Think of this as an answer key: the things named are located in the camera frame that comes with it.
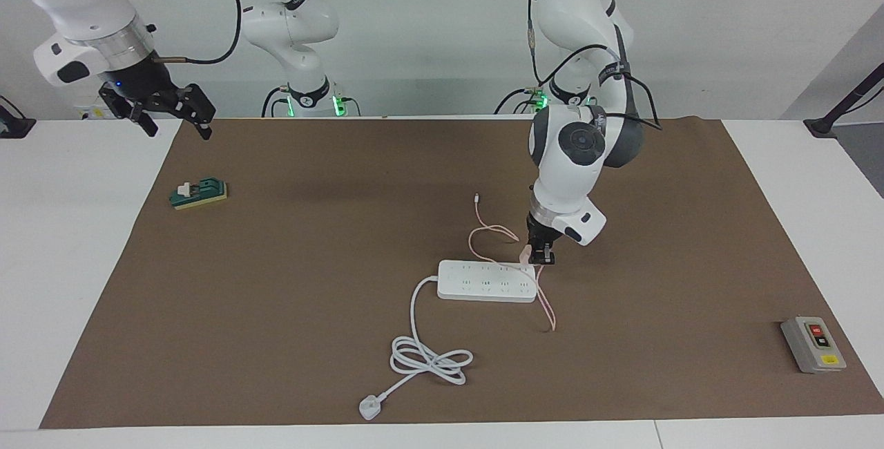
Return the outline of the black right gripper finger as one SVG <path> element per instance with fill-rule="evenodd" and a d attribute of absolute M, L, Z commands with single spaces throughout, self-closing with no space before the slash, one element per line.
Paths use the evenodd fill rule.
<path fill-rule="evenodd" d="M 129 120 L 138 125 L 149 137 L 155 137 L 158 132 L 158 125 L 154 119 L 142 109 L 133 109 L 129 115 Z"/>
<path fill-rule="evenodd" d="M 202 140 L 211 138 L 214 116 L 215 106 L 198 84 L 189 84 L 181 89 L 181 119 L 194 125 Z"/>

